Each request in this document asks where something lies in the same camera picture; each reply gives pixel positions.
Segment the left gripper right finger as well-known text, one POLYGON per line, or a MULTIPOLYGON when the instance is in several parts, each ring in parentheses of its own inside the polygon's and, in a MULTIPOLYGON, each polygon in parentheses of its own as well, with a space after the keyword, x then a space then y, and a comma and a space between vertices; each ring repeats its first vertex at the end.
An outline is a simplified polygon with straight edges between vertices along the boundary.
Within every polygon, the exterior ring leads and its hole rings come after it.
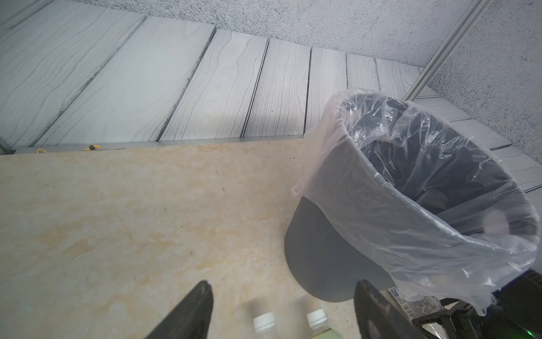
POLYGON ((424 338, 367 280, 356 284, 354 311, 362 339, 424 338))

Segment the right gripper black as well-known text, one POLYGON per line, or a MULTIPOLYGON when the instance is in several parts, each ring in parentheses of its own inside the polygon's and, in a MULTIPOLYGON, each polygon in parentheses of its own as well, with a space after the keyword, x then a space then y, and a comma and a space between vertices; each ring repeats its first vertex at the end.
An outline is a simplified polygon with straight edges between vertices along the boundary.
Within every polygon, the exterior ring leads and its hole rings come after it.
POLYGON ((458 299, 445 298, 440 304, 443 309, 412 321, 425 338, 489 338, 484 322, 495 312, 495 305, 479 316, 473 306, 458 299))

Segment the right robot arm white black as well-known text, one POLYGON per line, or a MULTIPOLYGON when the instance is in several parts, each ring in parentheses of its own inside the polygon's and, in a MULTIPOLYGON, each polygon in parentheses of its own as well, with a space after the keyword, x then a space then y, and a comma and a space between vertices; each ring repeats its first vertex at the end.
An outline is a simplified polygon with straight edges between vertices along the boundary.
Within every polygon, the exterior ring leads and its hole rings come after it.
POLYGON ((436 323, 448 338, 540 338, 541 337, 541 274, 528 270, 503 289, 494 292, 497 303, 485 316, 473 306, 458 299, 445 298, 443 307, 452 305, 412 321, 426 338, 435 338, 423 326, 436 323))

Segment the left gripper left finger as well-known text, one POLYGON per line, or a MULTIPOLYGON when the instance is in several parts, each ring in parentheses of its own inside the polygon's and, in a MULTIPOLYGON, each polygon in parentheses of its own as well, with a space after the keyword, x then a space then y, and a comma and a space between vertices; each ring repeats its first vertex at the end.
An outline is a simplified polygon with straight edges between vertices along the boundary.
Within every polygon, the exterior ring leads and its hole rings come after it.
POLYGON ((200 281, 145 338, 206 339, 213 306, 212 286, 200 281))

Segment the clear bottle black white label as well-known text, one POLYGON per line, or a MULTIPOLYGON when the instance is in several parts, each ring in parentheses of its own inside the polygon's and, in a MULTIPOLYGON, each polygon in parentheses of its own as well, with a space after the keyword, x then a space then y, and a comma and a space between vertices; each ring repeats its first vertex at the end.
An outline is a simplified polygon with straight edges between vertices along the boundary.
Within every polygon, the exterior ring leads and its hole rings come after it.
POLYGON ((418 319, 422 316, 428 316, 445 309, 437 297, 423 297, 420 300, 410 302, 399 296, 396 287, 388 289, 388 292, 411 320, 418 319))

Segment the green tea bottle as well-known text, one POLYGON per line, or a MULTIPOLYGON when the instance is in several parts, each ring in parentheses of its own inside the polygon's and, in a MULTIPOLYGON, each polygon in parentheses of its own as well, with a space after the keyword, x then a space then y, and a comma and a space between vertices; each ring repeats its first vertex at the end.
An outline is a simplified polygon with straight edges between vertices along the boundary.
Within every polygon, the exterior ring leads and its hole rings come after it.
POLYGON ((308 313, 306 318, 312 332, 312 339, 343 339, 339 333, 329 326, 323 309, 308 313))

